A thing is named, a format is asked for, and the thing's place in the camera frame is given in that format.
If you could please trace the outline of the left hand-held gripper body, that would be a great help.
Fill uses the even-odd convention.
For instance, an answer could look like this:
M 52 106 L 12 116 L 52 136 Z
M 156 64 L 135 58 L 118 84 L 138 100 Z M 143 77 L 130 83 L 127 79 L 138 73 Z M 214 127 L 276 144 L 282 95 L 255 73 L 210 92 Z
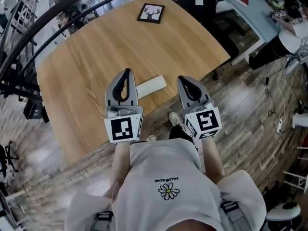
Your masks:
M 108 106 L 104 124 L 110 143 L 139 141 L 143 124 L 143 107 Z

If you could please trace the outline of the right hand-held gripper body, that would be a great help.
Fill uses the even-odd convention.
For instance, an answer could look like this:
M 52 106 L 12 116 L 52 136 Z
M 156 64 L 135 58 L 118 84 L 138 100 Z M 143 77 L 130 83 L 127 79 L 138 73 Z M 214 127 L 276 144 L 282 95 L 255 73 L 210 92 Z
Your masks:
M 214 137 L 222 129 L 219 109 L 209 100 L 190 109 L 184 123 L 195 141 Z

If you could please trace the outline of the white rectangular block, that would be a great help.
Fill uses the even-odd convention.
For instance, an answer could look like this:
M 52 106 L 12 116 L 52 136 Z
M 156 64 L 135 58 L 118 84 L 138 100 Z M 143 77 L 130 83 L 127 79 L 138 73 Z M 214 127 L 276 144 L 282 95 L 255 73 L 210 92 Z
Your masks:
M 167 86 L 166 81 L 162 75 L 156 76 L 146 82 L 139 84 L 137 89 L 138 99 L 150 95 Z

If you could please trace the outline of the person's left forearm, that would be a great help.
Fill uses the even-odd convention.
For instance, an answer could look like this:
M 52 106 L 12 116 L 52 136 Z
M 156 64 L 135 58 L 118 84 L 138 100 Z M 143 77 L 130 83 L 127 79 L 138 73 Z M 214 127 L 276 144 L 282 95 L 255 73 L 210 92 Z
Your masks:
M 111 197 L 113 199 L 116 198 L 130 169 L 130 143 L 128 141 L 118 143 L 115 146 L 110 175 Z

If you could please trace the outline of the person's right forearm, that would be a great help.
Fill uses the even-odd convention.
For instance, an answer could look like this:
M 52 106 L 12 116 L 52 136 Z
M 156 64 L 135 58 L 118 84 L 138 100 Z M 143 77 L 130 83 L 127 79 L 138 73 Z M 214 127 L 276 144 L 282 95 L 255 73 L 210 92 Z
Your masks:
M 224 166 L 212 137 L 202 140 L 206 176 L 215 184 L 225 177 Z

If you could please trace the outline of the person's right white shoe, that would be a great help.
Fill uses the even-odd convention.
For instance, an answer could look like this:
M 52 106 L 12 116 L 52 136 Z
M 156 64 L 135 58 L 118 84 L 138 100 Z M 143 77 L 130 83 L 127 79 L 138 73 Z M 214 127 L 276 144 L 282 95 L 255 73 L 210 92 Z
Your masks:
M 168 118 L 173 127 L 183 125 L 183 120 L 181 116 L 178 115 L 176 112 L 170 112 Z

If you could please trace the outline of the person's black shorts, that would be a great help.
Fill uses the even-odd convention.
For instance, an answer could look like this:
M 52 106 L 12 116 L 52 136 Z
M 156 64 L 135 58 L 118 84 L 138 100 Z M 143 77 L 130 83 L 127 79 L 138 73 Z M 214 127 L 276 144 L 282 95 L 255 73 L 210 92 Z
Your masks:
M 178 125 L 173 126 L 173 128 L 170 130 L 170 133 L 169 133 L 169 139 L 187 140 L 191 142 L 195 146 L 196 150 L 198 151 L 198 148 L 195 144 L 192 133 L 184 124 L 178 124 Z

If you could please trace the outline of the person's white t-shirt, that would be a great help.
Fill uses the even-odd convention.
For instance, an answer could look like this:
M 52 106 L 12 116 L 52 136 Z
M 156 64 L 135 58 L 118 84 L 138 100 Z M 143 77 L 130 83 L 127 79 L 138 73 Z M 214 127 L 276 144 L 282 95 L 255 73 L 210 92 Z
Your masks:
M 195 146 L 184 139 L 130 146 L 131 169 L 115 199 L 77 192 L 64 231 L 260 231 L 262 194 L 244 170 L 217 184 L 202 172 Z

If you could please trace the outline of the black office chair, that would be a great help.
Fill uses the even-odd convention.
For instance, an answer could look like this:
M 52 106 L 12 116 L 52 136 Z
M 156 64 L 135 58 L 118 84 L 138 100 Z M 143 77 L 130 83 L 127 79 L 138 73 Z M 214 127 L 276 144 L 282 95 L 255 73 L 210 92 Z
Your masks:
M 239 54 L 235 43 L 230 39 L 229 34 L 237 31 L 244 36 L 246 32 L 233 19 L 226 17 L 224 21 L 229 24 L 226 29 L 221 29 L 215 22 L 217 0 L 204 0 L 203 5 L 195 5 L 195 0 L 178 0 L 179 5 L 188 12 L 195 20 L 216 39 L 216 41 L 228 53 L 230 58 L 222 65 L 232 61 Z
M 15 168 L 14 164 L 13 164 L 13 160 L 19 160 L 19 157 L 13 157 L 11 156 L 11 145 L 13 144 L 13 141 L 9 141 L 8 145 L 6 145 L 5 147 L 3 147 L 0 144 L 0 173 L 3 174 L 3 177 L 5 178 L 7 176 L 7 164 L 11 165 L 14 172 L 17 173 L 19 172 L 18 169 Z

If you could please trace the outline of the black box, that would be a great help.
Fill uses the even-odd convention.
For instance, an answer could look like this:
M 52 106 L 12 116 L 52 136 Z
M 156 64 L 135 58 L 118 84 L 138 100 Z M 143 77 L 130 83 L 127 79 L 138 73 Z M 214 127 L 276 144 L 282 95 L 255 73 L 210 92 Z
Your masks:
M 24 107 L 23 114 L 27 120 L 43 119 L 45 123 L 50 121 L 45 106 L 39 101 L 28 99 Z

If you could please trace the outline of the black framed deer picture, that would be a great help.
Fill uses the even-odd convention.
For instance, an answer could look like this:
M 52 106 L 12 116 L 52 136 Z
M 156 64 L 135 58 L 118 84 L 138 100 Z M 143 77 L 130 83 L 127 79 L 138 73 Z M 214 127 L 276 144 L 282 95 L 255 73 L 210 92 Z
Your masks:
M 139 13 L 137 21 L 159 24 L 164 8 L 164 5 L 145 3 Z

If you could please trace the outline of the light blue desk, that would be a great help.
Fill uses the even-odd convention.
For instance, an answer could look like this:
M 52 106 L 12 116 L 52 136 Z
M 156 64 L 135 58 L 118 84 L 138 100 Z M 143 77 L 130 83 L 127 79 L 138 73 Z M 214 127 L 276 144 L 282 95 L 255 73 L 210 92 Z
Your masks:
M 279 25 L 268 17 L 273 9 L 264 0 L 248 0 L 248 6 L 244 7 L 234 0 L 226 1 L 253 29 L 259 40 L 245 52 L 236 57 L 231 64 L 236 65 L 245 57 L 265 43 L 271 41 L 279 32 Z

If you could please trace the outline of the black curved railing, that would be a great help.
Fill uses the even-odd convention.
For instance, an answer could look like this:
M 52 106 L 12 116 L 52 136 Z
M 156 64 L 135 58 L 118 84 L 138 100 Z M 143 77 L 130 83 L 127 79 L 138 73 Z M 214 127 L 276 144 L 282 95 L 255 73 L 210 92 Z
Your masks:
M 39 96 L 39 85 L 34 81 L 37 77 L 34 64 L 37 56 L 75 22 L 82 21 L 83 17 L 90 12 L 114 0 L 103 0 L 95 6 L 76 15 L 73 19 L 69 20 L 67 24 L 59 28 L 58 31 L 46 39 L 37 51 L 32 51 L 31 55 L 26 54 L 26 58 L 21 58 L 21 53 L 27 53 L 29 43 L 34 47 L 37 46 L 34 37 L 59 14 L 70 11 L 71 7 L 74 6 L 77 1 L 79 0 L 60 0 L 57 4 L 44 12 L 43 15 L 38 17 L 13 44 L 3 64 L 0 65 L 0 95 L 3 95 L 4 98 L 10 95 L 17 95 L 20 98 L 28 98 L 37 102 L 42 102 L 42 98 Z

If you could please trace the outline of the white round stool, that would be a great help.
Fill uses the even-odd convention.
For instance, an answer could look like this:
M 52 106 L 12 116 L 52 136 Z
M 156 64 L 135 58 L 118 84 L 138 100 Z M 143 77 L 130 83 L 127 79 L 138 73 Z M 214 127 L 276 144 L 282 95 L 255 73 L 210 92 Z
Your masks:
M 279 204 L 267 213 L 262 231 L 295 231 L 301 222 L 300 213 L 296 202 Z

